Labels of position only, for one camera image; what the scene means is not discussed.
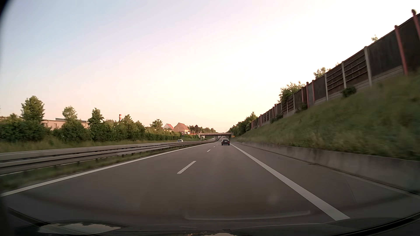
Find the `metal guardrail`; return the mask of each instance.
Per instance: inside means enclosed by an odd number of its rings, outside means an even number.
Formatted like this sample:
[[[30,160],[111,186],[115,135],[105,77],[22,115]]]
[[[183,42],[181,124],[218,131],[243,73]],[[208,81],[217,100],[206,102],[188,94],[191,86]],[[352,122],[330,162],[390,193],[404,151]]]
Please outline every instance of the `metal guardrail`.
[[[77,147],[50,149],[26,152],[0,153],[0,175],[21,172],[43,167],[65,165],[81,161],[100,159],[113,156],[134,155],[145,151],[165,149],[170,147],[191,146],[210,141],[166,142],[149,144],[111,145],[98,147]]]

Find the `building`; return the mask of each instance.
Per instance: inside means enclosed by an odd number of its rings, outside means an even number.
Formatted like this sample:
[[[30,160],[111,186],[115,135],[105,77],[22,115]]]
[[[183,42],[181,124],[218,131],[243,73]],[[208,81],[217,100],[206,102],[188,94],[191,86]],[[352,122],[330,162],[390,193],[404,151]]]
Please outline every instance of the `building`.
[[[87,121],[82,121],[82,120],[80,121],[83,127],[85,128],[89,127],[89,124],[87,123]],[[65,122],[66,122],[65,119],[56,118],[55,120],[43,120],[41,121],[41,124],[43,124],[45,127],[50,127],[51,129],[55,129],[55,128],[61,128],[61,126],[63,126]]]
[[[166,124],[163,129],[173,130],[173,126],[171,124]]]
[[[183,123],[178,123],[174,128],[174,132],[180,132],[181,134],[190,134],[188,127]]]

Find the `highway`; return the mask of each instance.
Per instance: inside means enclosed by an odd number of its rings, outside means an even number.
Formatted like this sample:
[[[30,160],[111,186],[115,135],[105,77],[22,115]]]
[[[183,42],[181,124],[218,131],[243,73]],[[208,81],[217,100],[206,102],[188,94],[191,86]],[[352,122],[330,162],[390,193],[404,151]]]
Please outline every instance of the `highway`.
[[[223,229],[389,218],[420,212],[417,195],[253,147],[206,143],[6,194],[45,221],[142,230]],[[11,217],[14,226],[23,223]]]

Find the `bridge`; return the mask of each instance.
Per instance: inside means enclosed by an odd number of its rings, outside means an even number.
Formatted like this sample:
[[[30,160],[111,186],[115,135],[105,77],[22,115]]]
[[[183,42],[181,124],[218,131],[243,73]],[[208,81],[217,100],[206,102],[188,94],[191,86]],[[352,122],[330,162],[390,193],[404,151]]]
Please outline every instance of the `bridge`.
[[[216,136],[218,138],[219,136],[229,136],[229,139],[232,137],[235,137],[233,133],[200,133],[198,134],[198,137],[201,138],[201,136]]]

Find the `car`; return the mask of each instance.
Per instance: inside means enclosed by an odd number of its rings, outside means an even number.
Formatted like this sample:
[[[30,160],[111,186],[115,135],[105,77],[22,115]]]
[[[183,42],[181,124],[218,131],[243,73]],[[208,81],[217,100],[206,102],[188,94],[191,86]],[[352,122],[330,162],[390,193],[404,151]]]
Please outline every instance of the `car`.
[[[228,146],[230,146],[230,145],[231,145],[231,143],[230,143],[229,139],[222,139],[222,146],[223,146],[223,145],[228,145]]]

